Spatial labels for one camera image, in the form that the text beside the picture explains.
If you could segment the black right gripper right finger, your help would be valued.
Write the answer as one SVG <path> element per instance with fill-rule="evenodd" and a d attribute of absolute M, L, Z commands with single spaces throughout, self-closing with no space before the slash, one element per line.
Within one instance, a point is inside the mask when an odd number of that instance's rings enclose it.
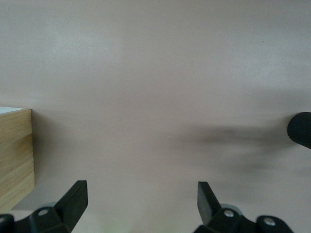
<path fill-rule="evenodd" d="M 275 216 L 247 219 L 239 208 L 220 204 L 207 182 L 198 183 L 197 207 L 202 220 L 196 233 L 291 233 L 292 229 Z"/>

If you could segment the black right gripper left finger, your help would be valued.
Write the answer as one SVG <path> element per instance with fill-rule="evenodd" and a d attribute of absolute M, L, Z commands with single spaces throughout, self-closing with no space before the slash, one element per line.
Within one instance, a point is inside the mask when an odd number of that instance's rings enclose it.
<path fill-rule="evenodd" d="M 53 206 L 43 206 L 16 221 L 11 214 L 1 214 L 2 233 L 70 233 L 88 205 L 87 181 L 78 180 Z"/>

